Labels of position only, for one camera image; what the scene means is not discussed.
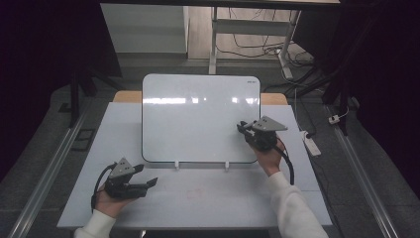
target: black curtain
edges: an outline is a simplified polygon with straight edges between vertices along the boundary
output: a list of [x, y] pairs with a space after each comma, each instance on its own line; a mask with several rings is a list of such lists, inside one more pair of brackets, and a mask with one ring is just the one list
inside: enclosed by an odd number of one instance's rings
[[1, 179], [42, 122], [52, 93], [87, 66], [121, 76], [98, 2], [0, 3]]
[[420, 7], [387, 1], [352, 63], [358, 118], [420, 197]]
[[342, 63], [368, 16], [374, 0], [341, 0], [341, 9], [302, 11], [293, 41], [310, 53], [315, 65], [331, 73]]

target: whiteboard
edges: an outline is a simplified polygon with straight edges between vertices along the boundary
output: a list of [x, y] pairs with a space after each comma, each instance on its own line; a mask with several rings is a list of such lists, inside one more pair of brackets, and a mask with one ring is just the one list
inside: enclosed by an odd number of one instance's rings
[[260, 119], [256, 77], [149, 74], [142, 110], [142, 151], [148, 162], [256, 160], [236, 126]]

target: white sleeve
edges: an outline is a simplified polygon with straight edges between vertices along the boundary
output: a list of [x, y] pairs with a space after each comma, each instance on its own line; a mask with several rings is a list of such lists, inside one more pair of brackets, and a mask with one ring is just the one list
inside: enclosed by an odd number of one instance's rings
[[306, 203], [302, 191], [297, 186], [290, 185], [282, 172], [269, 177], [268, 187], [281, 237], [328, 237]]
[[74, 232], [74, 238], [108, 238], [115, 221], [115, 218], [93, 210], [89, 222]]

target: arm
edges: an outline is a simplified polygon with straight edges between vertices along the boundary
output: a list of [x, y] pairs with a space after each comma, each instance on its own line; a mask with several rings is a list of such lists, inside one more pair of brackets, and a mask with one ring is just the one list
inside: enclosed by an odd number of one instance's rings
[[[280, 141], [277, 146], [284, 150], [284, 145]], [[297, 186], [290, 185], [280, 171], [281, 155], [275, 150], [268, 152], [260, 152], [254, 148], [253, 150], [260, 165], [268, 175], [271, 207], [277, 215], [277, 224], [281, 236], [284, 238], [328, 237], [306, 203], [300, 189]]]
[[98, 190], [95, 209], [89, 222], [74, 232], [75, 238], [108, 238], [118, 214], [134, 199], [115, 199], [103, 190]]

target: table surface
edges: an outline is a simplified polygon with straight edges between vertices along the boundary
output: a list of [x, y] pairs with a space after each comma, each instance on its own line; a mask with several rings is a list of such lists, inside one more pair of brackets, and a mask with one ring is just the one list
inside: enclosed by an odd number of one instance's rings
[[[115, 227], [122, 229], [266, 229], [276, 227], [269, 207], [266, 175], [257, 164], [196, 168], [192, 165], [156, 165], [143, 160], [142, 98], [140, 91], [120, 91], [103, 117], [89, 155], [80, 172], [57, 227], [75, 229], [86, 224], [90, 196], [101, 171], [125, 157], [133, 166], [145, 169], [134, 175], [131, 184], [158, 178], [146, 197], [129, 204]], [[269, 103], [282, 102], [281, 94], [263, 94]], [[300, 138], [293, 111], [288, 105], [262, 105], [262, 115], [282, 122], [289, 129], [278, 132], [287, 145], [295, 169], [296, 185], [323, 225], [331, 225], [322, 193]], [[284, 161], [281, 169], [288, 178]]]

